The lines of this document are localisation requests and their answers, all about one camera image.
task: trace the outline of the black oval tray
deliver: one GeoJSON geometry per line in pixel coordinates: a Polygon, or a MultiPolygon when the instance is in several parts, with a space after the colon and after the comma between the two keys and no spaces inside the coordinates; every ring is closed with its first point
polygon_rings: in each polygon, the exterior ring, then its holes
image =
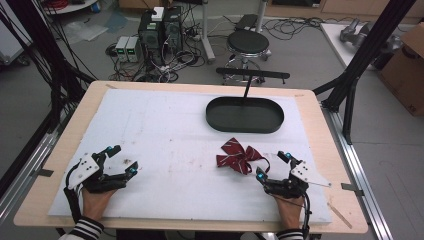
{"type": "Polygon", "coordinates": [[[265,98],[218,97],[206,107],[206,121],[221,132],[273,133],[284,121],[284,111],[265,98]]]}

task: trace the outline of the red bow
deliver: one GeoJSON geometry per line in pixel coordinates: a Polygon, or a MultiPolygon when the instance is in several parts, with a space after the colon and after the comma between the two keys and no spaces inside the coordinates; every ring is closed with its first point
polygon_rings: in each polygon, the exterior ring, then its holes
{"type": "Polygon", "coordinates": [[[247,175],[252,172],[252,167],[248,161],[265,159],[268,162],[268,168],[265,172],[269,171],[269,161],[266,158],[262,157],[261,154],[251,146],[248,146],[245,152],[241,144],[235,138],[228,140],[221,148],[228,155],[216,155],[218,167],[230,166],[234,171],[247,175]]]}

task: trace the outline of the human hand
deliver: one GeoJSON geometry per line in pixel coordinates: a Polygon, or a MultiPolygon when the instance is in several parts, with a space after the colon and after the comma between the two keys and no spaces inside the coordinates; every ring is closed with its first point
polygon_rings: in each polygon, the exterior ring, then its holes
{"type": "Polygon", "coordinates": [[[97,222],[103,217],[110,198],[116,192],[111,190],[104,193],[90,193],[87,189],[82,189],[83,211],[82,215],[97,222]]]}
{"type": "Polygon", "coordinates": [[[273,195],[277,202],[278,212],[280,214],[281,224],[284,230],[298,229],[300,221],[300,212],[303,206],[303,197],[286,199],[281,196],[273,195]]]}

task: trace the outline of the wooden table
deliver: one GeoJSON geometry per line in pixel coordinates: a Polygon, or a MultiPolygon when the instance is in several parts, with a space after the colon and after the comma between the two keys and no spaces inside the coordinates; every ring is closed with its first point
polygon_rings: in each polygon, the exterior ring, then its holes
{"type": "MultiPolygon", "coordinates": [[[[14,222],[16,225],[46,227],[74,226],[71,217],[49,216],[48,211],[58,191],[61,179],[68,165],[68,160],[73,157],[80,140],[102,101],[103,95],[108,89],[141,89],[150,91],[240,95],[244,93],[244,87],[230,86],[110,81],[96,81],[92,83],[44,165],[44,169],[54,171],[53,175],[51,177],[40,176],[37,178],[15,216],[14,222]]],[[[341,188],[341,183],[350,183],[350,180],[314,93],[310,90],[258,87],[251,88],[250,94],[287,96],[294,97],[296,100],[318,171],[332,183],[332,187],[324,188],[324,192],[333,221],[330,224],[311,225],[311,233],[365,233],[368,226],[355,193],[341,188]]],[[[246,232],[276,232],[280,230],[278,222],[130,218],[106,218],[102,222],[107,228],[246,232]]]]}

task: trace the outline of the floor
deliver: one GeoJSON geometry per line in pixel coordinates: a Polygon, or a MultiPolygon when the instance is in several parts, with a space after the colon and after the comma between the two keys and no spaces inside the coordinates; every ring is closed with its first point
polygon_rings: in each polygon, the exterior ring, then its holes
{"type": "MultiPolygon", "coordinates": [[[[124,18],[113,8],[99,14],[80,11],[62,18],[64,25],[87,20],[87,24],[107,26],[109,30],[91,42],[80,41],[71,47],[98,79],[106,80],[114,71],[105,49],[119,36],[136,34],[139,22],[137,18],[124,18]]],[[[224,18],[210,20],[210,29],[217,26],[210,35],[228,35],[228,30],[233,27],[230,23],[222,23],[224,21],[224,18]]],[[[312,90],[344,70],[324,34],[317,29],[305,28],[287,41],[278,40],[266,31],[263,34],[270,41],[272,56],[268,61],[258,60],[257,63],[264,70],[289,72],[291,77],[285,84],[281,80],[267,79],[254,87],[312,90]]],[[[225,50],[224,38],[211,37],[210,42],[216,61],[211,65],[180,70],[176,83],[222,84],[222,77],[215,73],[215,69],[223,66],[230,54],[225,50]]],[[[0,72],[1,176],[49,112],[49,96],[47,84],[33,65],[12,65],[0,72]]],[[[324,100],[327,96],[328,92],[317,98],[324,100]]],[[[424,180],[424,118],[411,116],[382,84],[375,71],[366,71],[357,86],[352,141],[393,238],[424,238],[424,188],[419,187],[424,180]]],[[[0,226],[0,239],[57,239],[54,229],[24,228],[13,224],[21,199],[0,226]]],[[[192,232],[181,233],[186,237],[193,235],[192,232]]],[[[176,231],[168,232],[168,238],[183,239],[176,231]]],[[[114,238],[103,234],[101,239],[114,238]]],[[[370,228],[363,235],[325,234],[323,239],[375,237],[370,228]]]]}

